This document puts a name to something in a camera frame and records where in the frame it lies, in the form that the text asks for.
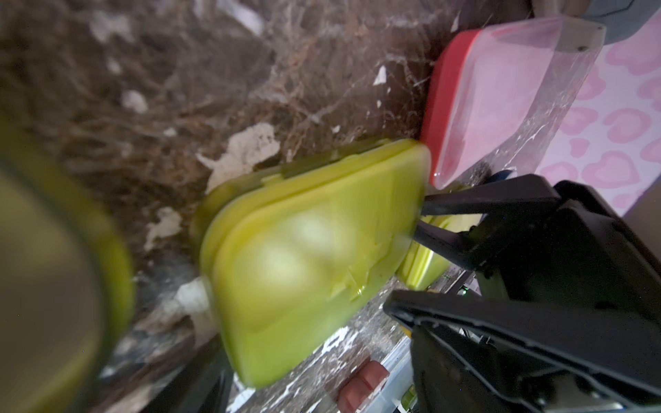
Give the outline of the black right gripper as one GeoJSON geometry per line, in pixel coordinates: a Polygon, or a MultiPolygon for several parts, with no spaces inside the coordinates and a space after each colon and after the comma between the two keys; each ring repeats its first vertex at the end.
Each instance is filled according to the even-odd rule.
{"type": "Polygon", "coordinates": [[[659,411],[656,252],[577,182],[553,188],[526,175],[427,196],[421,211],[471,214],[484,220],[467,232],[420,220],[413,240],[473,271],[511,246],[480,276],[487,299],[398,290],[384,312],[411,333],[428,330],[488,390],[525,411],[659,411]]]}

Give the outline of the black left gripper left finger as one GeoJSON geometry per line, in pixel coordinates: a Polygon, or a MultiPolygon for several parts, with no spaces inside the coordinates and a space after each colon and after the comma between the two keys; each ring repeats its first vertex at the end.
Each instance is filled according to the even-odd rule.
{"type": "Polygon", "coordinates": [[[215,336],[141,412],[226,412],[233,375],[222,340],[215,336]]]}

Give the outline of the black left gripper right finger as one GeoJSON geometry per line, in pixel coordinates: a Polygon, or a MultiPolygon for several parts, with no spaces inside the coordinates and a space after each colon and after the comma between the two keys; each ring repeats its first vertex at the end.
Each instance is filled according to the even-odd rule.
{"type": "Polygon", "coordinates": [[[523,412],[493,394],[428,330],[411,333],[411,360],[420,412],[523,412]]]}

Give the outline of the small dark red pillbox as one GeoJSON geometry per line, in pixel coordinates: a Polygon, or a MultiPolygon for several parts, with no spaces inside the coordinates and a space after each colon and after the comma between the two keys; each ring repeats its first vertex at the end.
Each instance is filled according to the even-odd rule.
{"type": "Polygon", "coordinates": [[[338,410],[342,413],[359,412],[384,387],[389,376],[390,372],[378,361],[367,361],[339,390],[338,410]]]}

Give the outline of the pink red rectangular pillbox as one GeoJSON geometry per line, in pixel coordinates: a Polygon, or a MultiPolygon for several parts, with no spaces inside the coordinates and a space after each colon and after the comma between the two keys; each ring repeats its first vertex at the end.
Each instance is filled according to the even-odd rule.
{"type": "Polygon", "coordinates": [[[514,136],[553,59],[598,52],[605,35],[604,25],[566,15],[457,33],[434,66],[424,110],[430,185],[443,189],[514,136]]]}

